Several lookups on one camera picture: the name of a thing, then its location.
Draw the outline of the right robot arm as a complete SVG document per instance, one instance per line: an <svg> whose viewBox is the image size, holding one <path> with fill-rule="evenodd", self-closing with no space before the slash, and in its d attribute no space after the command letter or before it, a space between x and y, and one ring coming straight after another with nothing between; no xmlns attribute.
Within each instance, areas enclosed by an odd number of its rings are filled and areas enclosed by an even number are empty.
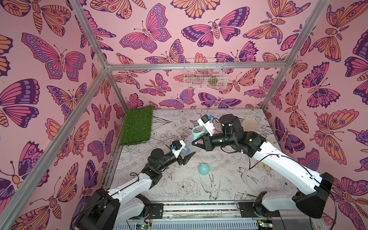
<svg viewBox="0 0 368 230"><path fill-rule="evenodd" d="M294 161L279 151L263 136L254 131L244 131L237 116L220 117L221 132L215 133L212 116L204 115L198 121L207 134L194 138L192 145L205 151L231 147L232 153L242 153L257 163L264 163L289 180L295 189L283 193L261 192L253 203L258 216L279 210L299 210L310 218L323 215L334 177L318 173Z"/></svg>

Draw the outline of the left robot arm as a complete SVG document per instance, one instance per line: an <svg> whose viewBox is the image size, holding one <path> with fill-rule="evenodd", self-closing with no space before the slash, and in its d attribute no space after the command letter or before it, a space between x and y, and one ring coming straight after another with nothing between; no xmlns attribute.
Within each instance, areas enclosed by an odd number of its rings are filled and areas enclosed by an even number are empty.
<svg viewBox="0 0 368 230"><path fill-rule="evenodd" d="M103 188L94 192L86 207L73 219L72 230L112 230L116 224L132 218L148 215L151 201L142 193L153 188L161 180L162 172L170 165L186 165L195 152L184 156L162 149L154 149L142 171L133 173L134 179L114 189Z"/></svg>

